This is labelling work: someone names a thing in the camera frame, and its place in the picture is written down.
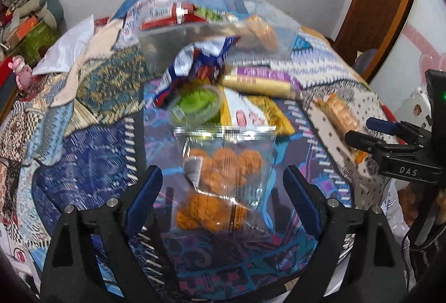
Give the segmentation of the person's right hand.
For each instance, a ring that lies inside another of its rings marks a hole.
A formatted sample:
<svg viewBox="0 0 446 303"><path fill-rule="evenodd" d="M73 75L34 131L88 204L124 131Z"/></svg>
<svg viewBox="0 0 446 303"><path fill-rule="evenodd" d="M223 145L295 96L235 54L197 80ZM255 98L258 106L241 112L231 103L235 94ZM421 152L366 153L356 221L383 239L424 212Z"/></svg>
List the person's right hand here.
<svg viewBox="0 0 446 303"><path fill-rule="evenodd" d="M413 190L414 183L409 183L405 188L399 190L398 200L402 208L404 221L410 227L416 217L418 217L418 205L422 198L422 194L417 194L415 190ZM436 203L439 206L439 212L435 224L445 224L446 215L445 215L445 190L441 190L438 193L436 198Z"/></svg>

